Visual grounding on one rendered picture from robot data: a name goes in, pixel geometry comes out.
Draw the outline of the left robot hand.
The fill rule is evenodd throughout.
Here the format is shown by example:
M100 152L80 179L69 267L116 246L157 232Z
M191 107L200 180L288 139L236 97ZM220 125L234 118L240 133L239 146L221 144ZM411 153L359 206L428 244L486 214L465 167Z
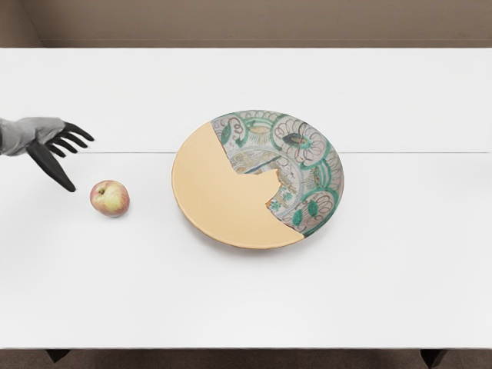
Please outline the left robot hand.
M87 148L86 142L93 140L85 130L60 118L0 118L0 155L29 155L47 176L70 192L76 191L76 187L56 159L66 156L60 148L76 154L73 145Z

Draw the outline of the patterned tan ceramic plate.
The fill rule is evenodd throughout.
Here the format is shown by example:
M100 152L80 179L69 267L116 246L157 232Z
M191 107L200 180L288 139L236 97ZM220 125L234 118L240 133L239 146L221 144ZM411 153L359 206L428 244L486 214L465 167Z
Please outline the patterned tan ceramic plate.
M236 111L183 143L171 173L184 216L207 236L240 248L299 242L337 210L344 172L313 126L276 111Z

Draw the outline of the red-yellow apple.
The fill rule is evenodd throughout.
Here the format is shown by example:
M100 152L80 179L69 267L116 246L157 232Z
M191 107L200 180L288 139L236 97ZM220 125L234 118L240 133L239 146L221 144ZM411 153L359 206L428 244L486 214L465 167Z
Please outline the red-yellow apple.
M104 180L95 184L90 193L92 207L110 218L120 217L130 207L130 196L127 188L120 182Z

